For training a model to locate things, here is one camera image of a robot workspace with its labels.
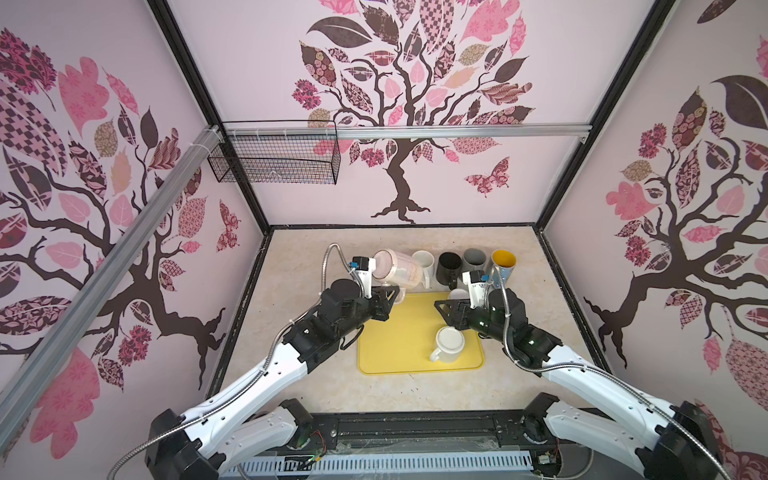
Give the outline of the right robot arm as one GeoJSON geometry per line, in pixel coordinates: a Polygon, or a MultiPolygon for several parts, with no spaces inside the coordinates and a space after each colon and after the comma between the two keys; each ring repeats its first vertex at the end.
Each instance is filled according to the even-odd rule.
{"type": "Polygon", "coordinates": [[[607,456],[646,479],[727,479],[719,445],[703,410],[649,395],[593,365],[558,337],[528,321],[525,304],[511,290],[494,290],[484,304],[440,300],[447,326],[473,330],[501,343],[518,369],[586,400],[583,412],[542,393],[526,408],[527,438],[570,440],[607,456]]]}

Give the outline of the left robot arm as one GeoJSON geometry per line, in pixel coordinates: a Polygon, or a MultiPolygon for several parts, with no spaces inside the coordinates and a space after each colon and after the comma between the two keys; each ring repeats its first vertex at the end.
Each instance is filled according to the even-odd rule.
{"type": "Polygon", "coordinates": [[[166,410],[153,420],[144,457],[151,476],[218,479],[266,450],[301,447],[313,418],[298,400],[285,400],[264,415],[259,410],[342,350],[344,337],[369,320],[386,321],[398,294],[396,286],[361,291],[352,280],[334,281],[247,374],[182,414],[166,410]]]}

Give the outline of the blue mug yellow inside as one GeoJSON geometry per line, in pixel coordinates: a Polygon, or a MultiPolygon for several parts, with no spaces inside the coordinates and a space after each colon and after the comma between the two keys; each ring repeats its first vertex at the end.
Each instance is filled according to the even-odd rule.
{"type": "Polygon", "coordinates": [[[508,250],[497,249],[490,257],[490,279],[504,288],[517,264],[517,257],[508,250]]]}

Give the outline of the white ribbed mug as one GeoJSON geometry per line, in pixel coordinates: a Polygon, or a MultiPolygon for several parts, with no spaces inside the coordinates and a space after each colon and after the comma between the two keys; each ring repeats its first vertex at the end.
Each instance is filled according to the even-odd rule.
{"type": "Polygon", "coordinates": [[[429,251],[419,250],[412,254],[412,258],[422,270],[423,288],[431,290],[435,283],[435,257],[429,251]]]}

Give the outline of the grey mug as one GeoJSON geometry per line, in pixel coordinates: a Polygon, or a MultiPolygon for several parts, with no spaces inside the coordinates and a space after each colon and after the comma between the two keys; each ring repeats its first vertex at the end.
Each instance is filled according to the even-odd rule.
{"type": "Polygon", "coordinates": [[[478,248],[468,248],[462,254],[463,271],[484,271],[487,263],[486,253],[478,248]]]}

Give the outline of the cream white mug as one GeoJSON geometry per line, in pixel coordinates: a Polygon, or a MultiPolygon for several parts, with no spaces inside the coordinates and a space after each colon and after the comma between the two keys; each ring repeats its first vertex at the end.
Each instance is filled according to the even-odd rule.
{"type": "Polygon", "coordinates": [[[465,347],[463,333],[454,327],[441,328],[435,336],[435,349],[429,356],[431,362],[454,363],[465,347]]]}

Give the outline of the pink beige mug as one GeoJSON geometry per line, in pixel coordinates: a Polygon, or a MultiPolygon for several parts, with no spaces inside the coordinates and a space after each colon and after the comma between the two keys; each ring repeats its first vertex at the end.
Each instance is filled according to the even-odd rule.
{"type": "Polygon", "coordinates": [[[381,284],[394,284],[402,290],[413,290],[422,283],[423,269],[410,255],[382,249],[374,254],[373,259],[375,268],[372,276],[381,284]]]}

